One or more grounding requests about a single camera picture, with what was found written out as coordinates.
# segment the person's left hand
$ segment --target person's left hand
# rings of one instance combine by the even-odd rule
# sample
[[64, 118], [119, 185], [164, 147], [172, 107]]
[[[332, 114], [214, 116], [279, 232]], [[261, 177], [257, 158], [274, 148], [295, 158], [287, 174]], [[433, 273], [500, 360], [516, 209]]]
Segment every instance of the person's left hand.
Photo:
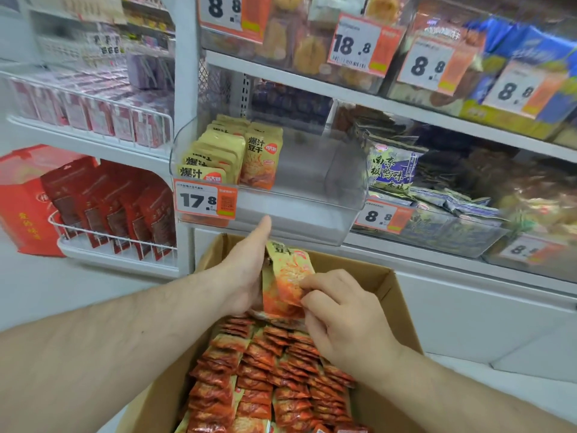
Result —
[[260, 290], [260, 272], [272, 221], [264, 216], [247, 238], [237, 243], [227, 257], [214, 269], [220, 269], [219, 278], [227, 286], [222, 313], [240, 315], [253, 305]]

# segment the red logo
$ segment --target red logo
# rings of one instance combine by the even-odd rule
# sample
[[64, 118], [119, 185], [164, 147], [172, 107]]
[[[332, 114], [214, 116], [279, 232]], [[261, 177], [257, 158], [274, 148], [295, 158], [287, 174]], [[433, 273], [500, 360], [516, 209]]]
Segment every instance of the red logo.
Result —
[[271, 154], [275, 154], [276, 153], [276, 149], [278, 148], [278, 146], [275, 143], [270, 143], [264, 146], [264, 150], [266, 150], [268, 153]]
[[204, 177], [204, 180], [209, 182], [220, 183], [222, 182], [222, 176], [217, 171], [212, 171]]
[[44, 203], [50, 202], [50, 198], [46, 193], [39, 193], [38, 195], [36, 195], [36, 200], [38, 202], [44, 202]]

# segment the person's right arm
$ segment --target person's right arm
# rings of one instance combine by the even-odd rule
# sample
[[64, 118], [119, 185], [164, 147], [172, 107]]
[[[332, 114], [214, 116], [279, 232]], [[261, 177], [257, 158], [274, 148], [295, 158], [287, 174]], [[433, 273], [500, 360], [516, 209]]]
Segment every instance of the person's right arm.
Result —
[[321, 355], [429, 433], [576, 433], [577, 425], [401, 345], [377, 297], [343, 270], [309, 276], [307, 329]]

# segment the forearm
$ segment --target forearm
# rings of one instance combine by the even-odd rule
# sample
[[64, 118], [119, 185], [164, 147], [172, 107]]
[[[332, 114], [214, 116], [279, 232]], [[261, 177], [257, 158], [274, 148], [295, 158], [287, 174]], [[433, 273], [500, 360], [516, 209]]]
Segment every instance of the forearm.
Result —
[[405, 348], [375, 390], [429, 433], [575, 433], [577, 426]]
[[89, 433], [223, 314], [218, 269], [0, 334], [0, 431]]

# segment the red gift bag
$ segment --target red gift bag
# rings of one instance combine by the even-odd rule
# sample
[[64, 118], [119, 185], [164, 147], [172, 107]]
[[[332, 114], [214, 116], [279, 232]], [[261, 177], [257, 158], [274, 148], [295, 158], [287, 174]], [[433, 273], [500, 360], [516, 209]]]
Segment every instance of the red gift bag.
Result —
[[84, 155], [46, 145], [15, 150], [0, 158], [0, 224], [18, 252], [64, 256], [58, 233], [48, 223], [56, 211], [40, 177]]

